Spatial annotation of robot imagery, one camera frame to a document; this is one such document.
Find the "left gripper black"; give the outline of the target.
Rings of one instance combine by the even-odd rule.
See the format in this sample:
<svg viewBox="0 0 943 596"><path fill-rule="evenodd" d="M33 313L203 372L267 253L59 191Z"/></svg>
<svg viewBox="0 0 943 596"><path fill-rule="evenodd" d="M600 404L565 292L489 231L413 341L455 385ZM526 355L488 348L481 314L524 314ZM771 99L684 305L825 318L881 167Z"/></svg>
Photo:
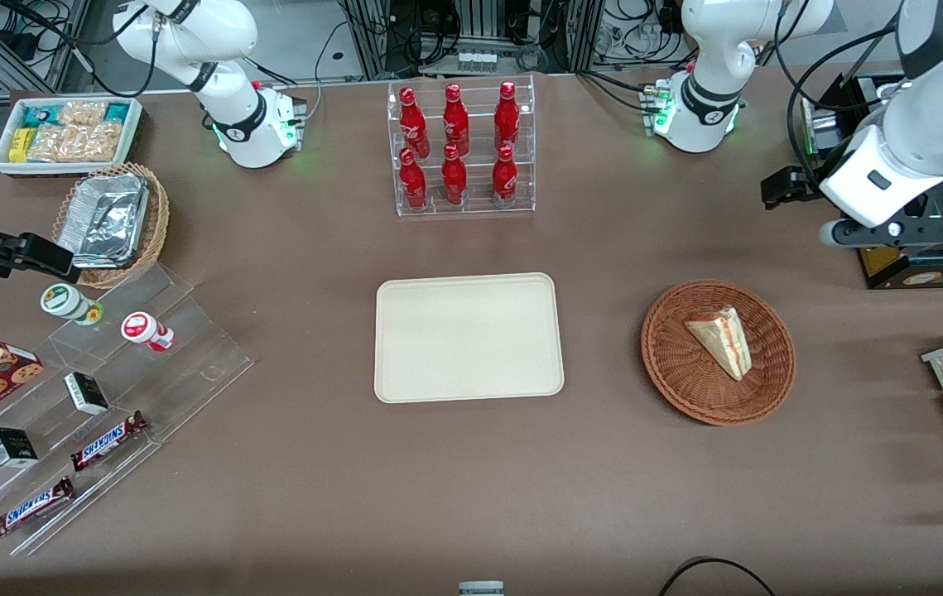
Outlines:
<svg viewBox="0 0 943 596"><path fill-rule="evenodd" d="M804 166L791 166L791 170L779 170L766 180L760 181L760 200L766 209L776 209L789 201L812 201L822 199L816 171Z"/></svg>

